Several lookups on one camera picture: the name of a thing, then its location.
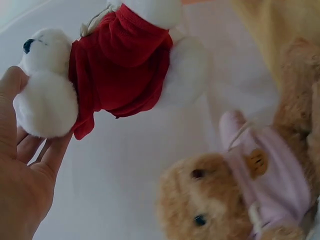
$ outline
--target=teddy bear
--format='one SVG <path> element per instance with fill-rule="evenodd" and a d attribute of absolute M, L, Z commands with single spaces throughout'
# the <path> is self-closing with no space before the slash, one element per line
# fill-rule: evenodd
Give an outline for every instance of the teddy bear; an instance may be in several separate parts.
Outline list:
<path fill-rule="evenodd" d="M 60 29 L 36 32 L 19 64 L 29 80 L 14 99 L 18 124 L 81 140 L 101 110 L 119 119 L 192 104 L 209 82 L 210 54 L 176 29 L 181 19 L 181 0 L 111 0 L 76 41 Z"/>
<path fill-rule="evenodd" d="M 271 125 L 227 111 L 222 152 L 180 160 L 161 176 L 156 209 L 169 240 L 305 239 L 303 219 L 320 195 L 320 48 L 296 38 L 279 68 Z"/>

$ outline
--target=yellow fabric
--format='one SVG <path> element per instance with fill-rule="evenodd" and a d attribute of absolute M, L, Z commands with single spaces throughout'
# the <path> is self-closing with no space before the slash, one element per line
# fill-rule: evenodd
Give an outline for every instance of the yellow fabric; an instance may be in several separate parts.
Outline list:
<path fill-rule="evenodd" d="M 281 87 L 279 54 L 300 36 L 320 45 L 320 0 L 231 0 Z"/>

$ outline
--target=white background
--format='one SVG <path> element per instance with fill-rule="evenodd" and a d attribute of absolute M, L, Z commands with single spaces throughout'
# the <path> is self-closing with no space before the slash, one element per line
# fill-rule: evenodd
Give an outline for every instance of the white background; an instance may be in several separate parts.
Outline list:
<path fill-rule="evenodd" d="M 0 34 L 0 74 L 19 63 L 23 43 L 44 27 L 74 39 L 105 0 L 52 0 Z M 58 176 L 53 207 L 35 240 L 160 240 L 155 195 L 173 162 L 218 150 L 221 114 L 239 108 L 268 123 L 277 90 L 255 43 L 226 0 L 186 6 L 185 25 L 212 52 L 206 95 L 188 109 L 150 111 L 125 119 L 95 115 L 95 129 L 72 140 Z"/>

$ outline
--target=bear snout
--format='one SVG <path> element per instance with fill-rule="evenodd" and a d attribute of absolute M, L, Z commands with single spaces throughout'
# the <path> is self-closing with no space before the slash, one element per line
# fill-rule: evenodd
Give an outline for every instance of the bear snout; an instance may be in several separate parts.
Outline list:
<path fill-rule="evenodd" d="M 34 42 L 34 39 L 29 39 L 23 44 L 23 51 L 25 54 L 28 54 L 30 52 L 31 44 Z"/>

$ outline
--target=red sweater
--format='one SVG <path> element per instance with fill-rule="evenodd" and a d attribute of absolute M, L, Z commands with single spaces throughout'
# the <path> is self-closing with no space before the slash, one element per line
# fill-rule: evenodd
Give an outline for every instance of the red sweater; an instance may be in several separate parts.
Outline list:
<path fill-rule="evenodd" d="M 94 112 L 123 118 L 152 109 L 162 92 L 172 46 L 169 30 L 148 23 L 124 4 L 91 35 L 75 41 L 69 63 L 79 105 L 75 138 L 93 130 Z"/>

